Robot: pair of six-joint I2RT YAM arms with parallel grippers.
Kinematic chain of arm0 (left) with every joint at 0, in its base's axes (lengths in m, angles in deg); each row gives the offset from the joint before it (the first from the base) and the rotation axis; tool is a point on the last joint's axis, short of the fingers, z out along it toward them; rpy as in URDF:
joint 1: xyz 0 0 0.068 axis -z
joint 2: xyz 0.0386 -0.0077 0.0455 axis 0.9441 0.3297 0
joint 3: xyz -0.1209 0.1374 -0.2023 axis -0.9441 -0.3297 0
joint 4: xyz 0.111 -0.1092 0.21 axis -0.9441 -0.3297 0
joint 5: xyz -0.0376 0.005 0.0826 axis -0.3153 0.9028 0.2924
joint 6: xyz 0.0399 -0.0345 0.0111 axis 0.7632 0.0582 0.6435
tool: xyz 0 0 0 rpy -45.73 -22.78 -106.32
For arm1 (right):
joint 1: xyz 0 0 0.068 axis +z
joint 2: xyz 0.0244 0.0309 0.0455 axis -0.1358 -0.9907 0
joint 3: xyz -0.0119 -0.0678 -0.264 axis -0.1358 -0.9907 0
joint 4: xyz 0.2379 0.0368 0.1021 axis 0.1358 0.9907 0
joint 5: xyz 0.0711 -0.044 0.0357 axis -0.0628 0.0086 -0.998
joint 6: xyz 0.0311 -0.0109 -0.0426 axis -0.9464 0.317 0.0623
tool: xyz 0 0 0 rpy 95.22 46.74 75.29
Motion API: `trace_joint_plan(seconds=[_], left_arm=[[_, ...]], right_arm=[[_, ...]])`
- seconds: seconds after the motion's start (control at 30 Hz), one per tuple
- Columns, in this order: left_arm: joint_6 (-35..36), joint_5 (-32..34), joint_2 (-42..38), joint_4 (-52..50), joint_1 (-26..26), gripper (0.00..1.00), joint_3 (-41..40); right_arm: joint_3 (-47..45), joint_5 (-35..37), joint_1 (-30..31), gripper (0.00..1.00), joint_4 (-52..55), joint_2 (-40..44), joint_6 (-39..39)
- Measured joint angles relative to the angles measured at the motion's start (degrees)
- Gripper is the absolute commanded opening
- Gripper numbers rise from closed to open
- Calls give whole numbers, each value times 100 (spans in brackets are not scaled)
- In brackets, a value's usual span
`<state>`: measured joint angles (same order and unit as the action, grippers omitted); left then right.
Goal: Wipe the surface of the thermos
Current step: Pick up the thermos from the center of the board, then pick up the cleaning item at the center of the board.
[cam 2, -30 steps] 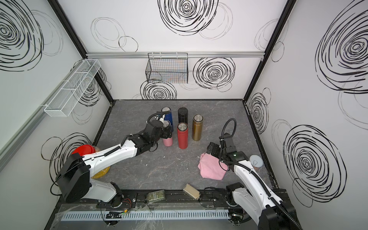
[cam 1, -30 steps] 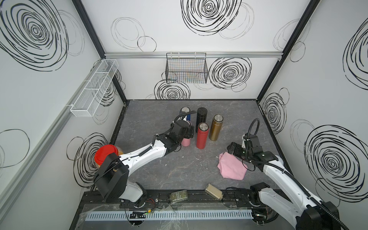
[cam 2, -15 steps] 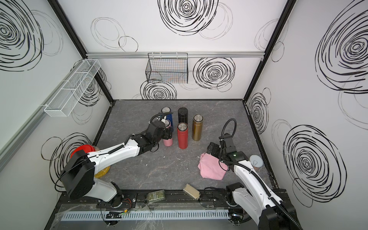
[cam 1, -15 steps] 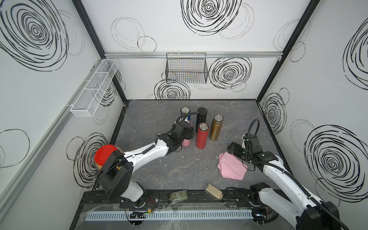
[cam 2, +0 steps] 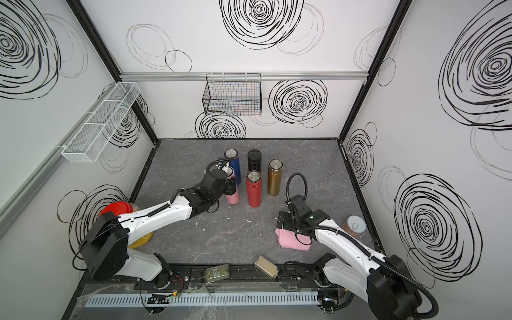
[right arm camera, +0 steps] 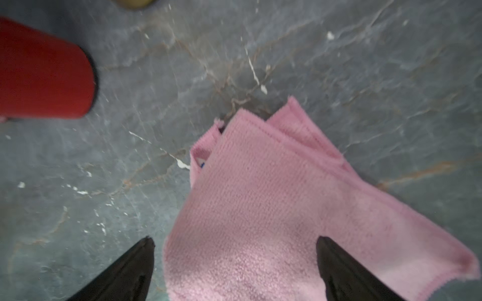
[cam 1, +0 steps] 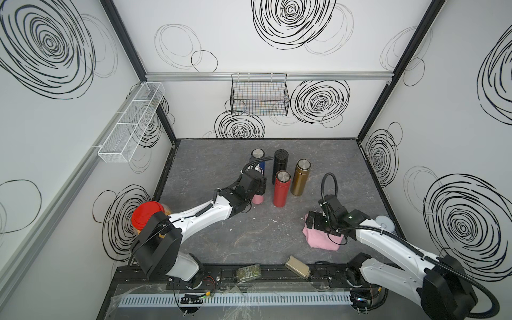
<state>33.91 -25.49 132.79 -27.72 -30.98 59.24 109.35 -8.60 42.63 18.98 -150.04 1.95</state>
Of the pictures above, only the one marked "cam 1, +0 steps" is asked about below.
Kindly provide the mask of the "blue thermos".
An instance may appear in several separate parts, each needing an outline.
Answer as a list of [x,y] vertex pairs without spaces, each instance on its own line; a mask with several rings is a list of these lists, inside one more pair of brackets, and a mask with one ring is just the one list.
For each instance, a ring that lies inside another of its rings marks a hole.
[[[254,149],[252,152],[251,152],[251,157],[250,157],[250,160],[251,161],[255,161],[257,159],[262,159],[265,157],[265,152],[264,150],[262,149]],[[260,168],[261,170],[261,173],[262,174],[265,174],[265,161],[260,161],[257,166]]]

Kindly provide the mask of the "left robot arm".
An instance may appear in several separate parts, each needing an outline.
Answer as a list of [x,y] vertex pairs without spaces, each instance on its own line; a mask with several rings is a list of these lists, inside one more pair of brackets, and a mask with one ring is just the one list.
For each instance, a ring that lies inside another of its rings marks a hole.
[[131,256],[146,278],[178,278],[191,289],[205,278],[203,265],[192,254],[180,252],[181,244],[209,226],[244,212],[267,179],[257,169],[244,169],[230,186],[218,189],[211,201],[181,213],[152,214],[131,246]]

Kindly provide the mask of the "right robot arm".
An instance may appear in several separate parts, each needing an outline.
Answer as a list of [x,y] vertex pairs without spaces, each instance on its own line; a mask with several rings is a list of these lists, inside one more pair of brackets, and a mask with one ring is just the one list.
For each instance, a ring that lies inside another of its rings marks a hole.
[[305,218],[305,233],[318,233],[329,244],[352,238],[382,254],[391,265],[359,253],[344,270],[351,287],[379,285],[413,301],[430,319],[465,319],[477,305],[473,286],[453,257],[438,258],[388,232],[360,210],[348,211],[334,195],[319,200],[322,211]]

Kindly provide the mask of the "pink thermos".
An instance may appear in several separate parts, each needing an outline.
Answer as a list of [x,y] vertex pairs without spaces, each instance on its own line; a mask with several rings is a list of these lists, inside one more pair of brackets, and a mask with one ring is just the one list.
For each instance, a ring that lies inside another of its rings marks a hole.
[[255,205],[260,205],[264,202],[265,197],[264,195],[254,195],[252,198],[252,203]]

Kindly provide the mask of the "pink microfiber cloth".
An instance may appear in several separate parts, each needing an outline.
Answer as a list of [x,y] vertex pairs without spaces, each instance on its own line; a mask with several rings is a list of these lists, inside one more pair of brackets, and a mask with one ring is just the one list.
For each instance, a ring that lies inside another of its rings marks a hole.
[[334,235],[326,232],[323,223],[324,216],[321,213],[310,211],[305,216],[305,223],[302,229],[305,240],[311,248],[337,251],[342,245],[347,243],[347,240],[343,235]]

